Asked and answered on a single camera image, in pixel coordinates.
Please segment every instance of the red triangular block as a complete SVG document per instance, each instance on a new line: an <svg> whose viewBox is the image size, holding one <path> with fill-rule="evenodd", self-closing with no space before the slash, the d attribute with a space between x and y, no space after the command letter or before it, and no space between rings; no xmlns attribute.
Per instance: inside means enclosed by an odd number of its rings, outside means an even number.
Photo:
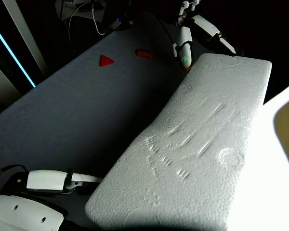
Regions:
<svg viewBox="0 0 289 231"><path fill-rule="evenodd" d="M112 59L101 55L101 59L100 59L100 66L107 66L107 65L111 65L113 64L115 61L113 61Z"/></svg>

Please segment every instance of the light strip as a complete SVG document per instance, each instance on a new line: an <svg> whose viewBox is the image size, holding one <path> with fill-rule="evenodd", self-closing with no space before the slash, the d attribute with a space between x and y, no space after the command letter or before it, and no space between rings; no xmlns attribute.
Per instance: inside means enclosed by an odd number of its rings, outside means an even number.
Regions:
<svg viewBox="0 0 289 231"><path fill-rule="evenodd" d="M6 47L6 49L9 51L9 53L11 54L11 56L13 57L13 59L15 60L15 62L16 62L17 65L19 66L19 68L22 70L22 72L24 73L24 75L27 77L27 79L29 80L29 82L31 83L31 85L35 88L35 84L34 84L33 81L31 80L31 78L29 77L29 75L27 74L27 72L24 70L23 66L21 66L20 62L18 61L18 59L17 59L16 56L14 55L13 51L11 50L11 48L9 47L9 45L6 43L6 41L4 40L4 38L2 37L1 34L0 34L0 40L1 40L1 42L4 44L4 46Z"/></svg>

